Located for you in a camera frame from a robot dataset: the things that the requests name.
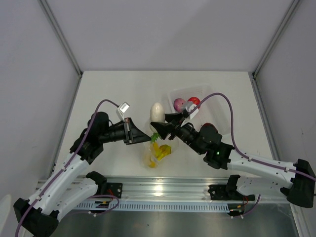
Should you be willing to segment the yellow banana bunch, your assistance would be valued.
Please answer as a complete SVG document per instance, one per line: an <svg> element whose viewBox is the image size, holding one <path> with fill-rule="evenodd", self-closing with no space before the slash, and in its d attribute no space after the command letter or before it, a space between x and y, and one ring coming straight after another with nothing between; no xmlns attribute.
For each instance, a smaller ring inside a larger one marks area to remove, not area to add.
<svg viewBox="0 0 316 237"><path fill-rule="evenodd" d="M151 143L149 150L144 155L144 163L149 168L156 168L159 162L171 153L171 146L167 144L160 146L157 142Z"/></svg>

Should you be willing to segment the green lettuce leaf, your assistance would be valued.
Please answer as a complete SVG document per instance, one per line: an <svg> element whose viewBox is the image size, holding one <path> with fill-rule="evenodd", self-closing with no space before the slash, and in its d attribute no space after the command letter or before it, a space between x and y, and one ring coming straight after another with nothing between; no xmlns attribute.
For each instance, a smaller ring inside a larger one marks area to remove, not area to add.
<svg viewBox="0 0 316 237"><path fill-rule="evenodd" d="M160 138L158 133L153 133L151 136L151 143L155 143Z"/></svg>

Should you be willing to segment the clear polka-dot zip bag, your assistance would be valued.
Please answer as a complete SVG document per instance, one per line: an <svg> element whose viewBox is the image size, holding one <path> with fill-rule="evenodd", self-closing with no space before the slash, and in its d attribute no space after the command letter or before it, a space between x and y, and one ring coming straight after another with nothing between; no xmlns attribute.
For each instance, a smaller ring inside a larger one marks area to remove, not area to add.
<svg viewBox="0 0 316 237"><path fill-rule="evenodd" d="M142 160L146 167L157 168L164 159L177 151L179 142L177 139L169 140L166 138L163 140L157 132L150 129L147 129L146 133L151 140L143 143Z"/></svg>

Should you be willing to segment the aluminium corner frame post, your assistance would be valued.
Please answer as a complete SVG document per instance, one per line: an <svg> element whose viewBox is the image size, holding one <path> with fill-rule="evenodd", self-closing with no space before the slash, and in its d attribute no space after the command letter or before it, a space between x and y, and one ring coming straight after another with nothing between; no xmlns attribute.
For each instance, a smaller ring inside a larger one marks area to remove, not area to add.
<svg viewBox="0 0 316 237"><path fill-rule="evenodd" d="M59 41L62 49L64 50L68 60L70 61L72 67L74 68L76 74L81 77L83 72L78 64L77 59L74 56L74 53L71 49L71 47L69 46L69 43L67 41L67 39L65 38L65 35L60 27L60 24L57 21L57 18L55 17L50 4L47 0L38 0L37 1L39 6L41 7L48 23L50 24L57 40Z"/></svg>
<svg viewBox="0 0 316 237"><path fill-rule="evenodd" d="M292 0L289 7L287 8L284 16L282 17L280 23L278 24L272 38L270 39L267 47L265 48L262 56L260 57L254 71L252 72L252 76L254 79L257 78L259 75L261 69L269 59L270 55L272 54L274 48L277 46L279 40L285 33L287 27L289 26L292 18L296 14L299 6L301 5L303 1L302 0Z"/></svg>

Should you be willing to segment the dark red apple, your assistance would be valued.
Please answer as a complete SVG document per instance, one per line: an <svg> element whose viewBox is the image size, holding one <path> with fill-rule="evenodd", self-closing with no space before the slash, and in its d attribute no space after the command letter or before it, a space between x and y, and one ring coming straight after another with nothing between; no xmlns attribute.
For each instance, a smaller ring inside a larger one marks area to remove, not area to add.
<svg viewBox="0 0 316 237"><path fill-rule="evenodd" d="M203 126L203 128L212 128L216 133L218 133L218 129L211 123L205 123Z"/></svg>

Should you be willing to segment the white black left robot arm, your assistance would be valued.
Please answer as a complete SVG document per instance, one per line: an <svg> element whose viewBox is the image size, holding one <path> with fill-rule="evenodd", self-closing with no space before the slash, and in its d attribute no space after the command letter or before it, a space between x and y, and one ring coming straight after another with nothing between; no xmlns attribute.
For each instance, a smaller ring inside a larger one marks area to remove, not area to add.
<svg viewBox="0 0 316 237"><path fill-rule="evenodd" d="M19 198L13 205L18 221L15 235L21 227L36 237L49 237L61 219L87 198L113 198L107 178L96 171L86 175L70 192L67 188L103 152L105 143L123 141L133 145L150 141L150 136L137 128L131 118L109 124L105 112L95 112L80 137L70 148L62 167L28 199Z"/></svg>

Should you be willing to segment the red tomato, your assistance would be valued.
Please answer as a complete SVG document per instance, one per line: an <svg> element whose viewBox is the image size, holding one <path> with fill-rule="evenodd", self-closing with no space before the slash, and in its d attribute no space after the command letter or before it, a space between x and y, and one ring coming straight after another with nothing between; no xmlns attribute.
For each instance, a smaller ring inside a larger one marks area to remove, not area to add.
<svg viewBox="0 0 316 237"><path fill-rule="evenodd" d="M200 99L197 98L197 97L195 97L195 96L189 98L189 99L187 100L187 102L189 103L189 109L190 109L190 110L192 110L192 109L195 108L195 107L200 108L200 106L199 106L199 104L200 104Z"/></svg>

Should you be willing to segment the aluminium corner frame post right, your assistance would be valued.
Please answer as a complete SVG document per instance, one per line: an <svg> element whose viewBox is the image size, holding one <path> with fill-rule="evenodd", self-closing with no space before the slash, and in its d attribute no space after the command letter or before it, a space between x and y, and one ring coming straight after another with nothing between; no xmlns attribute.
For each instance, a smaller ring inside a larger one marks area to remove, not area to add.
<svg viewBox="0 0 316 237"><path fill-rule="evenodd" d="M254 79L257 78L259 75L261 69L269 59L270 55L272 54L274 48L277 46L279 40L285 33L287 27L289 26L292 18L296 14L299 6L301 5L303 1L302 0L292 0L289 7L287 8L284 16L282 17L280 23L278 24L272 38L270 39L267 47L265 48L262 56L260 57L254 71L252 72L252 76Z"/></svg>

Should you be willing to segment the white radish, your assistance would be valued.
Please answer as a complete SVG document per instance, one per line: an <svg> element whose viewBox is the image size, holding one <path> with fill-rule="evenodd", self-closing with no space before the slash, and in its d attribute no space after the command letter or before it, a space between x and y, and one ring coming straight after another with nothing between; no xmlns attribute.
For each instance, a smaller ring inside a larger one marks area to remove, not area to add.
<svg viewBox="0 0 316 237"><path fill-rule="evenodd" d="M156 133L157 130L151 125L151 122L165 122L165 112L163 105L159 102L154 103L150 109L150 130Z"/></svg>

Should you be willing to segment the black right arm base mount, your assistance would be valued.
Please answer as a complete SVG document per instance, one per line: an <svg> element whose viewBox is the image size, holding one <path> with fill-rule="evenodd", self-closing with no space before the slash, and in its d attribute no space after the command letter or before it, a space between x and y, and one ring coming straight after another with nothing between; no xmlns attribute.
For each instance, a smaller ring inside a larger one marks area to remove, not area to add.
<svg viewBox="0 0 316 237"><path fill-rule="evenodd" d="M245 196L237 191L237 181L239 180L239 178L240 178L240 175L231 175L228 179L227 184L209 185L208 193L210 194L210 199L211 200L254 201L255 195Z"/></svg>

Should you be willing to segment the white perforated plastic basket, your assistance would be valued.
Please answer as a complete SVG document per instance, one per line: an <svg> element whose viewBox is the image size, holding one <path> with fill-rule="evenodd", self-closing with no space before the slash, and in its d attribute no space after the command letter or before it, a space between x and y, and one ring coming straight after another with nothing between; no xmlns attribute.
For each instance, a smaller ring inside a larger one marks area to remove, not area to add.
<svg viewBox="0 0 316 237"><path fill-rule="evenodd" d="M177 99L183 99L187 103L184 108L192 110L195 104L188 102L192 97L197 98L200 102L206 96L213 94L214 90L210 84L198 84L189 86L187 88L178 88L170 91L167 94L167 98L173 113L177 112L174 108L174 101ZM186 119L194 125L194 128L199 131L205 123L210 123L215 126L221 135L227 135L231 132L231 119L230 110L227 101L219 96L215 95L207 99L200 108L196 109L192 115Z"/></svg>

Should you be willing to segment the aluminium front rail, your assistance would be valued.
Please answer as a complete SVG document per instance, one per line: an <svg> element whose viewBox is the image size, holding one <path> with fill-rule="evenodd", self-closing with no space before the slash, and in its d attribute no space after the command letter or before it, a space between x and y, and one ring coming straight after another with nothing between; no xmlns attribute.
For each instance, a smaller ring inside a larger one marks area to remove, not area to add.
<svg viewBox="0 0 316 237"><path fill-rule="evenodd" d="M227 178L170 178L170 177L119 177L108 176L107 184L113 194L122 200L189 201L210 200L212 185L226 185ZM260 197L264 202L283 203L286 196L280 192L279 181L267 181L258 177L240 178L248 195Z"/></svg>

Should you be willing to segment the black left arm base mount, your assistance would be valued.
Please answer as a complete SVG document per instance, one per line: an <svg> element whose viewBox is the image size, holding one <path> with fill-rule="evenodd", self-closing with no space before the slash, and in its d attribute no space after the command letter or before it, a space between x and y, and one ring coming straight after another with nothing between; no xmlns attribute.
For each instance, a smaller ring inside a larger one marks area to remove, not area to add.
<svg viewBox="0 0 316 237"><path fill-rule="evenodd" d="M108 182L108 179L96 171L86 175L86 178L93 180L97 185L96 195L113 195L121 198L123 183Z"/></svg>

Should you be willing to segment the purple onion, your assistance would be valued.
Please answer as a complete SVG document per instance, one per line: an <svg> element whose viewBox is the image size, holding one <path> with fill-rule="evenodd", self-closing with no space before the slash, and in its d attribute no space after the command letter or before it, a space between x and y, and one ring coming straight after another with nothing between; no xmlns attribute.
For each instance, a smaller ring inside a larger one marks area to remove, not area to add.
<svg viewBox="0 0 316 237"><path fill-rule="evenodd" d="M175 109L175 111L177 112L181 112L184 109L186 100L182 99L182 98L176 98L173 102L173 107Z"/></svg>

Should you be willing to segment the aluminium corner frame post left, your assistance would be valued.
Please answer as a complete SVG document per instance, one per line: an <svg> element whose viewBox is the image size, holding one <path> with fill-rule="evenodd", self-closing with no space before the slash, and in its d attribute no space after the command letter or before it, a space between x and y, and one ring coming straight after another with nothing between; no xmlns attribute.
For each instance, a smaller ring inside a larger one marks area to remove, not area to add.
<svg viewBox="0 0 316 237"><path fill-rule="evenodd" d="M78 64L77 59L74 56L74 53L71 49L71 47L69 46L69 43L67 41L67 39L65 38L65 35L60 27L60 24L57 21L57 18L55 17L50 4L47 0L38 0L37 1L39 6L41 7L48 23L50 24L57 40L59 41L62 49L64 50L68 60L70 61L72 67L74 68L76 74L81 77L83 72Z"/></svg>

